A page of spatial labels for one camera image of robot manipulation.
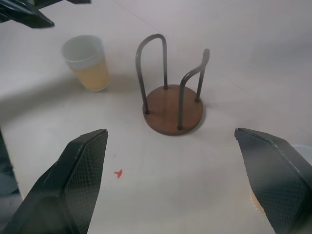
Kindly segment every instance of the round wooden base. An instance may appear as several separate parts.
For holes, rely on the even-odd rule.
[[[149,114],[143,114],[147,124],[155,131],[170,136],[177,136],[191,131],[200,122],[203,115],[203,103],[195,102],[196,93],[185,87],[183,103],[183,129],[179,130],[179,88],[180,85],[168,85],[168,89],[159,87],[147,96]]]

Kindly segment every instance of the red mark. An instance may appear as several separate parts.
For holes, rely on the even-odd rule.
[[[117,179],[119,179],[122,175],[122,169],[119,172],[114,172],[117,175]]]

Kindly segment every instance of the table surface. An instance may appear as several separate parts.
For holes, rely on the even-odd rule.
[[[55,28],[0,24],[0,125],[23,196],[81,134],[109,132],[89,234],[273,234],[254,210],[236,127],[311,144],[310,0],[63,1],[41,11]],[[168,43],[168,83],[211,50],[201,98],[205,119],[184,136],[153,131],[142,114],[135,54],[147,36]],[[103,40],[109,89],[84,90],[60,48]],[[146,92],[162,85],[160,41],[143,51]],[[198,76],[187,86],[196,90]],[[114,172],[122,169],[117,179]]]

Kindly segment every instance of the metal rod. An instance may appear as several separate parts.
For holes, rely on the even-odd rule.
[[[205,75],[205,69],[207,66],[207,63],[209,61],[210,57],[210,50],[205,49],[204,54],[203,54],[203,60],[199,66],[188,72],[182,79],[180,83],[180,93],[179,93],[179,112],[178,112],[178,126],[177,128],[179,130],[183,129],[183,98],[184,98],[184,88],[186,85],[186,82],[194,75],[196,75],[198,72],[200,72],[200,77],[199,77],[199,83],[198,83],[198,88],[197,88],[197,94],[196,94],[196,99],[195,102],[199,102],[199,96],[200,96],[200,91],[201,87],[203,84],[204,80],[204,75]]]
[[[160,38],[162,40],[162,53],[163,53],[163,67],[164,67],[164,89],[168,89],[168,81],[167,81],[167,41],[165,37],[162,34],[154,34],[147,37],[144,41],[141,42],[139,45],[137,51],[136,51],[136,72],[138,77],[138,82],[140,84],[141,94],[143,98],[143,104],[145,108],[145,114],[149,114],[148,104],[147,104],[147,98],[144,88],[144,82],[143,82],[143,75],[142,75],[142,68],[141,68],[141,55],[142,50],[146,46],[147,43],[150,41]]]

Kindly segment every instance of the translucent cup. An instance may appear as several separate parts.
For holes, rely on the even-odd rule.
[[[82,35],[62,46],[62,55],[81,84],[90,91],[105,89],[110,81],[100,38]]]

